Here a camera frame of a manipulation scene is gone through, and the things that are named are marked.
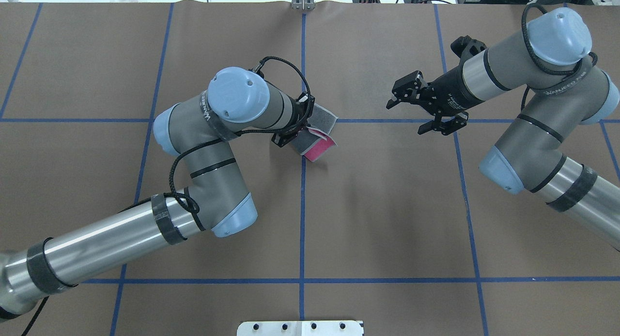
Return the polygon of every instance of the white plate with holes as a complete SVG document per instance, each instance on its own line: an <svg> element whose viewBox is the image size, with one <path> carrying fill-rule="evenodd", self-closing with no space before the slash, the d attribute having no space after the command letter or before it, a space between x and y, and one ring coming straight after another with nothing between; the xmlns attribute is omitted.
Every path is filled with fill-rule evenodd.
<svg viewBox="0 0 620 336"><path fill-rule="evenodd" d="M237 336L364 336L364 322L244 322L237 328Z"/></svg>

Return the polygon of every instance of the blue joint cap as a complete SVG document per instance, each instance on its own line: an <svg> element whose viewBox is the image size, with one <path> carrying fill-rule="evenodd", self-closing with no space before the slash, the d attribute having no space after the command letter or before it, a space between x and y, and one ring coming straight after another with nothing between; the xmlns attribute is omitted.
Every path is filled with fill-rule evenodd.
<svg viewBox="0 0 620 336"><path fill-rule="evenodd" d="M233 123L251 122L269 104L269 88L261 76L241 67L226 67L211 82L206 99L223 120Z"/></svg>
<svg viewBox="0 0 620 336"><path fill-rule="evenodd" d="M506 157L503 156L496 146L491 148L478 168L483 175L513 195L525 189L523 182L519 179L519 175L516 175Z"/></svg>
<svg viewBox="0 0 620 336"><path fill-rule="evenodd" d="M180 155L177 150L174 149L172 145L172 141L170 140L170 130L168 126L170 125L170 115L172 115L172 111L178 104L173 105L166 111L162 112L157 118L155 118L155 122L153 122L153 135L155 135L155 140L164 150L164 152L177 157Z"/></svg>
<svg viewBox="0 0 620 336"><path fill-rule="evenodd" d="M587 118L586 120L582 120L580 124L594 124L603 118L611 115L611 113L618 106L618 101L620 101L620 92L618 92L618 87L611 82L611 78L605 71L603 71L605 76L607 76L607 82L609 83L609 91L607 92L607 100L603 103L598 111L592 115L592 117Z"/></svg>
<svg viewBox="0 0 620 336"><path fill-rule="evenodd" d="M534 53L551 64L575 64L592 50L592 36L576 11L561 7L527 23Z"/></svg>
<svg viewBox="0 0 620 336"><path fill-rule="evenodd" d="M259 213L254 206L252 193L248 193L241 203L211 230L218 238L228 237L252 226L257 217L259 217Z"/></svg>

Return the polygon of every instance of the light blue cap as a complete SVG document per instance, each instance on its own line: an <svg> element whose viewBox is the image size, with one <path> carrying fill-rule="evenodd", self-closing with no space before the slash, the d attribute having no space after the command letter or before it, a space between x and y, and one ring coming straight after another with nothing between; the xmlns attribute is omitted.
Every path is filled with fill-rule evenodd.
<svg viewBox="0 0 620 336"><path fill-rule="evenodd" d="M529 42L539 58L555 65L575 64L592 49L592 36L576 11L561 7L527 23Z"/></svg>
<svg viewBox="0 0 620 336"><path fill-rule="evenodd" d="M172 110L177 107L177 105L178 104L175 104L169 109L166 109L166 111L157 116L157 118L155 118L155 122L153 122L153 135L155 135L155 140L157 140L157 143L161 146L164 152L175 157L180 155L180 153L178 153L172 145L168 126L170 124L170 115L172 115Z"/></svg>
<svg viewBox="0 0 620 336"><path fill-rule="evenodd" d="M223 120L255 120L269 104L269 88L261 76L241 67L226 67L209 82L207 100Z"/></svg>
<svg viewBox="0 0 620 336"><path fill-rule="evenodd" d="M478 168L483 175L513 195L525 189L519 176L496 146L491 148Z"/></svg>
<svg viewBox="0 0 620 336"><path fill-rule="evenodd" d="M248 193L241 203L211 230L218 238L228 237L252 226L257 217L259 214L254 206L252 193Z"/></svg>
<svg viewBox="0 0 620 336"><path fill-rule="evenodd" d="M598 111L594 115L592 115L592 117L586 120L582 120L580 124L594 124L599 120L602 120L603 118L611 115L614 109L616 109L616 107L618 106L618 101L620 101L620 92L618 92L618 87L616 87L614 82L611 82L611 78L609 78L609 75L605 73L605 71L603 71L603 73L605 74L605 76L607 76L607 81L609 82L607 100L605 100L603 106L601 106L601 108L598 109Z"/></svg>

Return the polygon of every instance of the robotic arm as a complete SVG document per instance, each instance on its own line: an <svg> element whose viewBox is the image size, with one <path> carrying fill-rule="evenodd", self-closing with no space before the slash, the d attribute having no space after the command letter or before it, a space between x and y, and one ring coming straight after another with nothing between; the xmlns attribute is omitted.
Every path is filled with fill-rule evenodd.
<svg viewBox="0 0 620 336"><path fill-rule="evenodd" d="M0 252L0 322L28 312L38 299L207 228L226 237L253 224L257 211L228 140L244 133L273 133L272 140L284 146L304 128L314 105L309 89L293 99L263 79L261 67L271 59L301 75L294 65L274 57L261 60L252 71L228 67L215 75L208 91L155 119L157 142L178 156L170 173L171 193L154 195L27 250ZM242 131L247 127L258 130ZM173 171L184 156L192 185L178 193Z"/></svg>
<svg viewBox="0 0 620 336"><path fill-rule="evenodd" d="M545 14L526 24L531 7ZM521 24L490 48L460 37L451 45L461 58L456 68L430 83L419 71L397 80L387 108L420 105L434 120L418 134L449 135L467 125L466 109L527 84L536 95L483 159L481 172L512 194L540 195L620 250L620 189L558 150L578 124L596 123L616 108L618 88L595 66L595 54L590 60L589 30L573 10L546 13L529 5Z"/></svg>

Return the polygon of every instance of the blue grid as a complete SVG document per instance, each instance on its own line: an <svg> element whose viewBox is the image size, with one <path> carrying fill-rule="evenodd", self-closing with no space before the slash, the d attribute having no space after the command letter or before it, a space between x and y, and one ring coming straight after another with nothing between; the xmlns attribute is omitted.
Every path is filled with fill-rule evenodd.
<svg viewBox="0 0 620 336"><path fill-rule="evenodd" d="M168 36L172 23L172 14L174 4L170 4L168 22L166 24L166 34L164 36L164 43L162 45L162 53L159 63L159 69L157 72L157 80L155 82L155 92L153 93L153 103L151 105L151 113L149 118L3 118L7 104L11 97L11 92L15 81L17 80L19 69L22 65L22 61L27 52L27 48L31 37L33 36L34 29L37 25L38 17L43 8L43 3L40 3L37 8L37 12L34 16L31 29L25 40L24 47L17 61L11 83L7 89L7 93L0 108L0 122L148 122L148 129L146 131L146 138L144 141L144 149L142 151L142 160L140 164L140 170L138 173L138 181L135 192L135 202L140 197L140 190L142 184L142 176L144 175L144 165L146 163L146 156L148 154L149 141L151 138L151 128L153 126L153 120L155 118L155 107L157 105L157 95L159 92L159 84L161 83L162 69L164 66L164 60L166 56L166 46L168 44ZM437 5L434 5L434 16L436 20L437 36L439 41L441 63L443 65L444 73L447 71L445 54L443 49L443 40L441 37L441 23L439 18L439 11ZM306 14L302 14L301 17L301 71L305 74L306 70ZM512 119L472 119L468 123L511 123ZM340 118L339 123L421 123L427 122L423 119L353 119L353 118ZM620 123L620 120L601 120L599 125L601 127L607 148L611 160L613 162L616 176L620 180L620 168L614 153L609 135L605 124ZM471 244L472 261L474 264L473 278L306 278L305 277L305 191L306 191L306 159L301 159L301 190L300 190L300 230L299 230L299 278L241 278L241 279L159 279L159 278L144 278L144 279L132 279L126 278L126 265L121 268L121 274L118 279L112 278L96 278L84 281L84 284L104 284L104 285L117 285L117 299L114 306L113 318L110 326L110 336L115 334L117 327L118 314L120 310L120 303L123 294L124 285L235 285L235 284L295 284L299 285L299 318L304 320L304 285L305 284L378 284L378 283L393 283L393 284L441 284L441 283L475 283L478 288L478 297L480 305L480 318L483 326L483 334L488 336L489 330L487 327L487 320L484 307L484 299L482 294L482 283L545 283L545 282L567 282L567 281L620 281L620 276L523 276L523 277L482 277L480 276L478 257L476 254L476 241L474 237L474 228L471 221L471 213L469 210L469 200L467 196L467 185L465 183L465 173L463 171L463 163L461 160L461 150L459 146L458 136L454 136L454 147L456 150L456 157L459 168L459 175L461 177L461 188L463 191L463 199L465 201L467 225L469 228L469 238Z"/></svg>

